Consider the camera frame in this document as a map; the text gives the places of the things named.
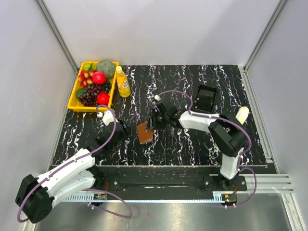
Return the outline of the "brown leather card holder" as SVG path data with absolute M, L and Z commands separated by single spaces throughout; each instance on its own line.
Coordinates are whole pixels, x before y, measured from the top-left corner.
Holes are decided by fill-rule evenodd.
M 154 131 L 146 127 L 147 122 L 144 122 L 136 127 L 140 144 L 147 144 L 154 140 Z

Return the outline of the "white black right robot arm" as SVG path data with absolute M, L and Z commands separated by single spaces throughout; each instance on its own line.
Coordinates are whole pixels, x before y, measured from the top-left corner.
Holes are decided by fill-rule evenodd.
M 170 101 L 156 95 L 155 109 L 149 112 L 148 129 L 158 130 L 166 126 L 180 129 L 194 129 L 209 133 L 222 152 L 219 185 L 228 191 L 236 185 L 235 176 L 239 172 L 239 159 L 244 146 L 251 140 L 244 128 L 249 109 L 243 106 L 238 113 L 204 114 L 189 110 L 180 111 Z

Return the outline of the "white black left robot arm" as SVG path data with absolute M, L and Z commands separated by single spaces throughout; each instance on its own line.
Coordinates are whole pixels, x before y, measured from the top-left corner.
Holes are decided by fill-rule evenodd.
M 72 157 L 36 177 L 29 174 L 21 181 L 15 203 L 19 209 L 17 221 L 38 223 L 60 202 L 79 191 L 107 189 L 105 174 L 97 164 L 116 146 L 131 135 L 127 124 L 114 112 L 102 114 L 103 128 Z

